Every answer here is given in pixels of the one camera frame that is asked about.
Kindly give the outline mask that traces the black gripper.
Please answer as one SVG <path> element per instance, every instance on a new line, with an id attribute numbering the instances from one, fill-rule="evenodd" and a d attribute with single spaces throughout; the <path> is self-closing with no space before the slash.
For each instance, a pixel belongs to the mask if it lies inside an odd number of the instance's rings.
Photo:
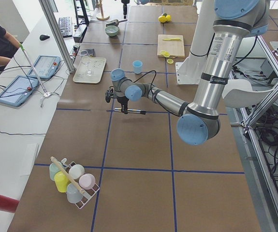
<path id="1" fill-rule="evenodd" d="M 105 101 L 109 103 L 111 99 L 117 99 L 117 101 L 121 104 L 121 112 L 123 114 L 128 114 L 129 99 L 126 96 L 119 96 L 113 87 L 109 87 L 105 93 Z"/>
<path id="2" fill-rule="evenodd" d="M 129 3 L 129 0 L 121 0 L 123 3 L 123 18 L 127 18 L 127 4 Z"/>

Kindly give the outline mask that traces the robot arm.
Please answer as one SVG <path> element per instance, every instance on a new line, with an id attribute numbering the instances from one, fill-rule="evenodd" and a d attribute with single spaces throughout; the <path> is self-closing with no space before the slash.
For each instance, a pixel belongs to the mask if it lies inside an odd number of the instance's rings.
<path id="1" fill-rule="evenodd" d="M 152 83 L 134 82 L 122 69 L 111 72 L 113 85 L 105 93 L 106 101 L 117 99 L 122 113 L 126 114 L 128 101 L 146 97 L 178 116 L 177 133 L 185 143 L 203 144 L 220 130 L 217 107 L 242 40 L 267 31 L 269 4 L 267 0 L 203 1 L 192 48 L 199 49 L 199 41 L 203 41 L 207 54 L 192 102 L 175 97 Z"/>

